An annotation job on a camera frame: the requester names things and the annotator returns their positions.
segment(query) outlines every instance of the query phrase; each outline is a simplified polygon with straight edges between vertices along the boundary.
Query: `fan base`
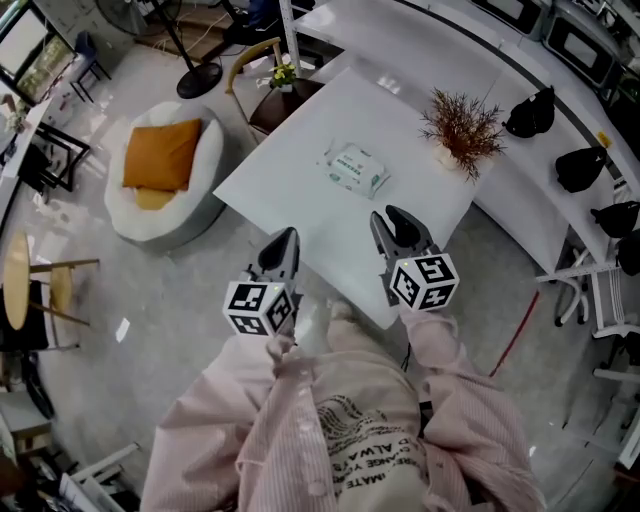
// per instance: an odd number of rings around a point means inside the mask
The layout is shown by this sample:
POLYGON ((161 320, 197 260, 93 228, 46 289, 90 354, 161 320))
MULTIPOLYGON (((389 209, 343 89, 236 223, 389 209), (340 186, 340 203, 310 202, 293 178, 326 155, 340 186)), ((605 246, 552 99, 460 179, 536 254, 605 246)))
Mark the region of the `fan base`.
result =
POLYGON ((196 66, 178 82, 178 96, 185 100, 197 98, 213 89, 222 78, 222 68, 215 62, 196 66))

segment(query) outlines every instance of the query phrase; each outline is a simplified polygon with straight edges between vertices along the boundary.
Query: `pink striped shirt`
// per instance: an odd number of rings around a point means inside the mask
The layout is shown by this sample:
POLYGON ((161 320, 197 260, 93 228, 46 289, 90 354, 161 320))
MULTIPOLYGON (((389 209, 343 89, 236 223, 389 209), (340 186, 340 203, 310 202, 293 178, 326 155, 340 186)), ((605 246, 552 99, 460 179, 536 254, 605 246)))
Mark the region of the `pink striped shirt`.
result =
MULTIPOLYGON (((402 319, 424 369, 422 385, 434 409, 423 438, 406 438, 412 446, 418 444, 413 457, 416 453, 424 457, 417 464, 406 459, 417 468, 414 471, 424 473, 420 487, 411 487, 419 493, 422 510, 544 510, 529 467, 519 413, 489 379, 475 372, 453 334, 453 322, 407 311, 402 319), (469 481, 480 489, 483 503, 472 504, 469 481)), ((357 378, 358 367, 379 368, 382 373, 388 367, 392 379, 395 370, 377 354, 356 357, 343 352, 305 358, 296 350, 287 353, 291 343, 282 337, 267 341, 236 336, 225 344, 156 431, 143 511, 237 507, 240 511, 329 512, 341 508, 339 492, 333 492, 333 483, 339 481, 334 471, 340 467, 332 467, 317 403, 320 388, 325 395, 330 393, 333 377, 327 379, 324 374, 321 386, 318 378, 332 360, 341 362, 340 373, 334 374, 337 388, 340 381, 357 378)), ((371 374, 367 375, 362 378, 374 384, 371 374)), ((396 385, 403 387, 400 379, 396 385)), ((410 388, 407 393, 412 396, 410 388)), ((398 403, 395 397, 388 400, 398 403)), ((380 409, 380 417, 386 418, 384 408, 380 409)), ((407 425, 410 431, 411 421, 407 425)), ((381 446, 385 451, 391 443, 381 446)), ((394 500, 394 508, 408 510, 401 497, 394 500)))

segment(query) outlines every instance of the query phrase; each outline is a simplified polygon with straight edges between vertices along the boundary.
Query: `plant pot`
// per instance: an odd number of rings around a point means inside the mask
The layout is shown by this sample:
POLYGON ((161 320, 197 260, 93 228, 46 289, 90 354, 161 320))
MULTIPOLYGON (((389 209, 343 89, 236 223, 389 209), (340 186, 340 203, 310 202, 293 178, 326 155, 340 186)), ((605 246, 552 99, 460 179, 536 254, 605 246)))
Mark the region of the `plant pot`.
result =
POLYGON ((433 156, 438 162, 440 162, 440 165, 448 171, 456 171, 460 169, 458 160, 453 157, 449 148, 440 143, 436 144, 436 147, 433 150, 433 156))

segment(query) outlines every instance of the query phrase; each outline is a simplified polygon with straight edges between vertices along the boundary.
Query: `wooden chair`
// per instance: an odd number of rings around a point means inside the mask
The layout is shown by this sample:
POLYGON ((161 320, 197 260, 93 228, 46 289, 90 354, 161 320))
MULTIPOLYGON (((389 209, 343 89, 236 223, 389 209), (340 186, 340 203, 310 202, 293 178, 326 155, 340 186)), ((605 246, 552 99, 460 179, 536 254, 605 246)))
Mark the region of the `wooden chair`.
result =
POLYGON ((305 101, 318 92, 323 84, 313 82, 311 80, 304 80, 296 78, 293 84, 293 91, 290 93, 283 93, 279 88, 274 88, 260 102, 250 118, 247 118, 240 101, 233 90, 233 81, 242 68, 249 62, 256 59, 256 57, 262 53, 265 53, 270 47, 273 47, 273 53, 276 56, 276 63, 278 66, 282 66, 282 54, 280 53, 280 38, 274 37, 268 39, 262 43, 258 43, 251 48, 247 49, 238 59, 233 63, 231 71, 229 72, 229 78, 227 79, 226 93, 233 97, 240 115, 247 124, 248 130, 251 132, 251 136, 256 144, 260 141, 254 131, 257 130, 264 135, 269 135, 278 126, 280 126, 291 114, 293 114, 305 101))
POLYGON ((20 330, 25 324, 30 307, 39 309, 52 316, 68 320, 69 322, 89 325, 64 313, 71 303, 72 279, 71 270, 81 265, 98 264, 98 259, 61 261, 44 265, 31 265, 29 260, 29 246, 24 232, 17 232, 9 244, 4 262, 3 297, 4 308, 9 324, 20 330), (51 296, 49 306, 30 300, 29 286, 31 274, 50 272, 51 296))

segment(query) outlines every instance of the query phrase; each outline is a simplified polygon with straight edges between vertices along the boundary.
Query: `white desk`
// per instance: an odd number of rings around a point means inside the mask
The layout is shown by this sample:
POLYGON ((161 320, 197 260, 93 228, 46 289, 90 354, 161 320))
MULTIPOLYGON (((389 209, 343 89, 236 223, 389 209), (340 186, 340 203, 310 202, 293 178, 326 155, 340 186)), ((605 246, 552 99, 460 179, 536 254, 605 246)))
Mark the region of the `white desk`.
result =
POLYGON ((25 119, 27 127, 22 133, 18 134, 18 137, 16 138, 16 151, 2 169, 3 178, 15 178, 18 176, 22 161, 27 154, 27 149, 29 149, 31 141, 36 134, 38 126, 40 126, 40 122, 47 112, 50 103, 51 100, 49 99, 39 103, 29 110, 25 119))
MULTIPOLYGON (((444 247, 480 186, 434 160, 432 143, 419 137, 421 117, 347 69, 269 135, 215 194, 267 233, 294 226, 302 260, 387 328, 397 312, 378 276, 385 264, 369 228, 371 212, 383 213, 388 204, 406 209, 444 247), (374 200, 324 175, 318 162, 332 140, 357 144, 389 169, 391 178, 374 200)), ((490 174, 487 167, 481 173, 490 174)))
MULTIPOLYGON (((556 269, 569 225, 594 259, 604 263, 609 239, 589 210, 612 204, 613 179, 603 172, 587 191, 569 194, 557 183, 553 169, 556 158, 588 147, 604 131, 614 142, 611 159, 640 193, 640 162, 595 94, 540 44, 466 0, 407 1, 422 11, 395 0, 332 0, 298 19, 295 29, 377 67, 369 80, 416 109, 428 107, 430 90, 438 87, 486 98, 487 104, 499 103, 506 120, 513 106, 538 90, 507 63, 509 59, 541 84, 554 85, 558 98, 584 126, 578 128, 558 108, 548 133, 529 140, 506 134, 505 155, 495 159, 494 171, 475 200, 547 273, 556 269), (416 99, 420 93, 422 99, 416 99)), ((328 67, 337 72, 339 65, 331 64, 328 67)))

